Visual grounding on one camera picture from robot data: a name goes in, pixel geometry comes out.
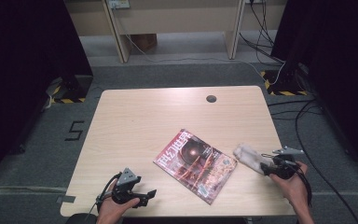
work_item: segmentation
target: black cable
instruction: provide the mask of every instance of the black cable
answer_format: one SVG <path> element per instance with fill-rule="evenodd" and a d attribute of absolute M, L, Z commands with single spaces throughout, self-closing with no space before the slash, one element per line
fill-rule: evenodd
<path fill-rule="evenodd" d="M 267 106 L 286 105 L 286 104 L 291 104 L 291 103 L 307 103 L 307 102 L 311 102 L 311 101 L 314 101 L 314 100 L 287 101 L 287 102 L 281 102 L 281 103 L 270 104 L 270 105 L 267 105 Z"/>
<path fill-rule="evenodd" d="M 243 39 L 243 41 L 245 41 L 245 43 L 246 43 L 249 47 L 251 47 L 252 49 L 255 49 L 255 50 L 256 50 L 256 57 L 257 57 L 257 60 L 258 60 L 258 61 L 260 61 L 260 59 L 258 58 L 257 52 L 260 52 L 260 53 L 264 54 L 265 56 L 269 57 L 270 59 L 274 60 L 275 62 L 280 63 L 279 65 L 277 65 L 277 64 L 271 64 L 271 63 L 263 63 L 263 64 L 266 64 L 266 65 L 274 65 L 274 66 L 282 66 L 283 61 L 281 61 L 281 60 L 279 60 L 279 59 L 277 59 L 277 58 L 275 58 L 275 57 L 270 56 L 268 53 L 266 53 L 264 50 L 262 50 L 262 49 L 260 49 L 260 48 L 258 47 L 258 46 L 260 46 L 260 45 L 255 44 L 255 43 L 252 43 L 251 41 L 245 39 L 245 37 L 243 37 L 243 35 L 242 35 L 241 33 L 240 33 L 240 36 L 241 36 L 241 38 Z"/>
<path fill-rule="evenodd" d="M 258 19 L 258 16 L 257 14 L 255 13 L 255 10 L 253 8 L 253 4 L 251 4 L 251 10 L 252 12 L 254 13 L 255 15 L 255 18 L 257 19 L 257 22 L 258 24 L 260 25 L 261 27 L 261 30 L 260 30 L 260 35 L 262 35 L 270 44 L 271 46 L 273 46 L 273 41 L 272 41 L 272 38 L 269 36 L 269 31 L 266 30 L 267 29 L 267 23 L 266 23 L 266 13 L 267 13 L 267 6 L 265 4 L 265 1 L 262 0 L 262 5 L 263 5 L 263 24 L 260 22 L 260 19 Z"/>
<path fill-rule="evenodd" d="M 297 114 L 296 116 L 296 136 L 298 139 L 299 144 L 301 145 L 301 147 L 303 148 L 303 151 L 306 155 L 306 157 L 308 158 L 308 160 L 310 161 L 310 164 L 312 165 L 312 167 L 316 170 L 316 172 L 319 174 L 319 176 L 324 180 L 324 182 L 335 192 L 335 194 L 338 196 L 338 198 L 345 204 L 345 206 L 348 208 L 348 210 L 350 211 L 351 215 L 353 216 L 353 218 L 356 220 L 356 222 L 358 223 L 358 217 L 356 216 L 356 214 L 354 214 L 353 210 L 351 209 L 351 207 L 348 205 L 347 201 L 345 201 L 345 199 L 342 197 L 342 195 L 337 191 L 337 189 L 324 177 L 324 175 L 322 174 L 322 172 L 315 166 L 315 164 L 313 163 L 313 160 L 310 158 L 310 155 L 308 154 L 307 150 L 304 148 L 304 145 L 301 141 L 301 138 L 299 136 L 299 132 L 298 132 L 298 118 L 300 116 L 300 114 L 302 113 L 301 111 L 304 110 L 311 102 L 315 101 L 315 99 L 313 99 L 312 101 L 306 103 L 300 110 L 300 112 Z"/>

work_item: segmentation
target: wrist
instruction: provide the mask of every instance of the wrist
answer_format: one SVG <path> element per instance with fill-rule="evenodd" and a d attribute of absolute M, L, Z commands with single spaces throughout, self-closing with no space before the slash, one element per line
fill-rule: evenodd
<path fill-rule="evenodd" d="M 293 204 L 293 208 L 297 214 L 298 222 L 300 224 L 313 224 L 312 215 L 310 213 L 310 208 L 306 203 Z"/>

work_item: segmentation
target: cable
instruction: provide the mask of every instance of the cable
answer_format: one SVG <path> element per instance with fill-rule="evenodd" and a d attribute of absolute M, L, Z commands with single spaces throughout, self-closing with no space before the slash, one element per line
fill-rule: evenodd
<path fill-rule="evenodd" d="M 300 110 L 300 112 L 297 114 L 296 116 L 296 136 L 298 139 L 299 144 L 301 145 L 301 147 L 304 150 L 304 153 L 306 155 L 306 157 L 308 158 L 308 160 L 310 161 L 310 164 L 312 165 L 312 167 L 316 170 L 316 172 L 319 174 L 319 176 L 324 180 L 324 182 L 335 192 L 335 194 L 338 196 L 338 198 L 345 204 L 345 206 L 348 208 L 348 210 L 350 211 L 351 215 L 353 216 L 353 218 L 355 219 L 356 223 L 358 223 L 358 217 L 356 216 L 356 214 L 354 214 L 353 210 L 351 209 L 351 207 L 348 205 L 347 201 L 345 201 L 345 199 L 342 197 L 342 195 L 337 191 L 337 189 L 326 179 L 326 177 L 324 177 L 324 175 L 322 174 L 322 172 L 316 167 L 316 165 L 313 163 L 313 160 L 310 158 L 310 155 L 308 154 L 307 150 L 304 148 L 304 144 L 302 143 L 302 140 L 299 136 L 299 132 L 298 132 L 298 118 L 300 116 L 300 114 L 302 113 L 301 111 L 303 111 L 311 102 L 315 101 L 312 100 L 308 103 L 306 103 Z"/>

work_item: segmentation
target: yellow black hazard tape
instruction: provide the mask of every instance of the yellow black hazard tape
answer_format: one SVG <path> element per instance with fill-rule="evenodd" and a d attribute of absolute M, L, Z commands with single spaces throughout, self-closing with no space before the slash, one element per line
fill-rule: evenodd
<path fill-rule="evenodd" d="M 53 92 L 52 94 L 52 103 L 57 103 L 57 104 L 72 104 L 72 103 L 84 103 L 86 98 L 69 98 L 69 99 L 65 99 L 65 98 L 56 98 L 55 96 L 57 95 L 57 93 L 60 91 L 61 85 L 59 85 Z"/>
<path fill-rule="evenodd" d="M 306 91 L 287 91 L 287 90 L 276 90 L 273 85 L 269 84 L 269 80 L 265 77 L 266 72 L 261 72 L 261 77 L 265 79 L 264 85 L 266 86 L 267 92 L 270 95 L 285 95 L 285 96 L 293 96 L 293 95 L 307 95 Z"/>

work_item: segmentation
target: power strip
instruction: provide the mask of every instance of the power strip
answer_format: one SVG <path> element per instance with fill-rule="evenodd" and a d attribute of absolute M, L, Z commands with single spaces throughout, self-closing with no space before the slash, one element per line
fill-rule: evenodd
<path fill-rule="evenodd" d="M 108 0 L 111 9 L 130 8 L 129 0 Z"/>

